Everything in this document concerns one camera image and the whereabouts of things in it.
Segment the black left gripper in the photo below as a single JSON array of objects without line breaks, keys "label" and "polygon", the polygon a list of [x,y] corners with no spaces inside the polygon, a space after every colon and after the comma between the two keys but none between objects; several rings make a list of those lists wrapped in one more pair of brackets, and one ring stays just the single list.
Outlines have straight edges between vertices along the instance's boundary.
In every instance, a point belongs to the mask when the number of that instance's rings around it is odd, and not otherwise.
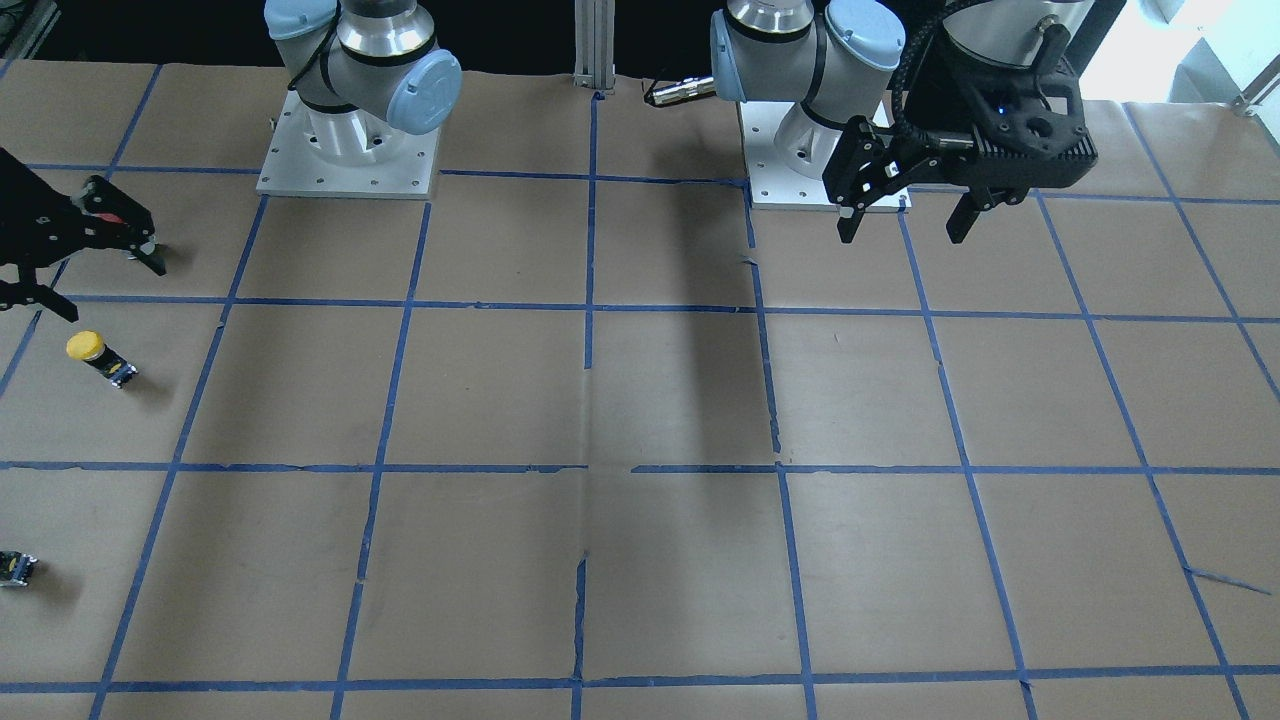
[{"label": "black left gripper", "polygon": [[899,137],[868,117],[851,117],[822,181],[838,209],[841,243],[851,243],[874,202],[911,184],[972,186],[948,219],[951,243],[963,243],[979,217],[1018,205],[1030,188],[1066,188],[1100,159],[1065,26],[1030,32],[1034,51],[1020,67],[978,58],[937,28],[905,92],[905,118],[931,135]]}]

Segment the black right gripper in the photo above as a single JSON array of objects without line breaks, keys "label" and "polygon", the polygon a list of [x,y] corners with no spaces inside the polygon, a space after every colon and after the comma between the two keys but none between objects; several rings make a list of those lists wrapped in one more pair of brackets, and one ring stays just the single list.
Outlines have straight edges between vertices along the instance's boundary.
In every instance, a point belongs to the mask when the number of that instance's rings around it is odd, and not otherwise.
[{"label": "black right gripper", "polygon": [[17,281],[1,282],[3,311],[38,305],[67,322],[78,322],[76,304],[41,284],[36,270],[86,246],[119,249],[155,275],[165,275],[155,232],[151,211],[105,177],[90,176],[70,200],[1,150],[3,265],[17,268]]}]

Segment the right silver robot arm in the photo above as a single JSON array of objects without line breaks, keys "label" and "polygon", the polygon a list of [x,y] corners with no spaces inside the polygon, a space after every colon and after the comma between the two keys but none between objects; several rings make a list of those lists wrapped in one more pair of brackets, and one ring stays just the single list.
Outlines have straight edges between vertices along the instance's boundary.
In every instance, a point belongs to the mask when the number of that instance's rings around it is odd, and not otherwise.
[{"label": "right silver robot arm", "polygon": [[[463,72],[416,1],[269,1],[268,32],[291,81],[256,190],[273,197],[430,196],[440,129]],[[151,211],[102,176],[61,193],[3,154],[3,307],[77,306],[38,279],[86,249],[115,249],[166,272]]]}]

